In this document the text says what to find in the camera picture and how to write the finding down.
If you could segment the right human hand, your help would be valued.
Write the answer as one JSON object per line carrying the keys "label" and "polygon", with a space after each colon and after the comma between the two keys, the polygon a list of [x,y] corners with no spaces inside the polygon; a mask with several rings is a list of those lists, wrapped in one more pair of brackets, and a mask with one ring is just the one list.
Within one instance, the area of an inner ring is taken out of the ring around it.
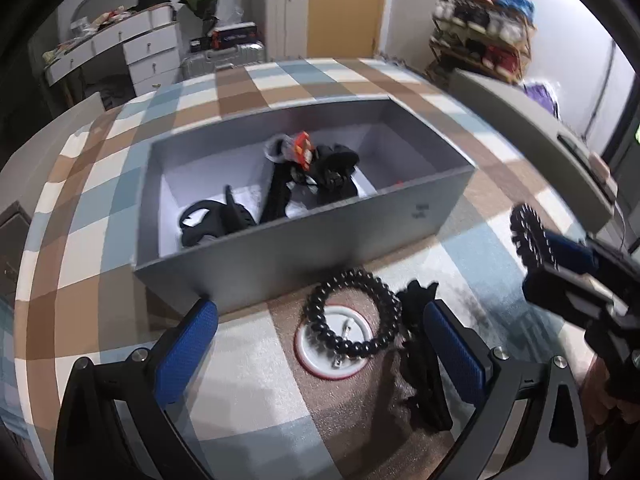
{"label": "right human hand", "polygon": [[638,422],[638,413],[634,405],[614,399],[605,391],[605,384],[609,377],[605,362],[595,358],[582,382],[580,393],[587,434],[597,426],[603,425],[608,418],[608,413],[614,408],[620,411],[623,421],[627,424]]}

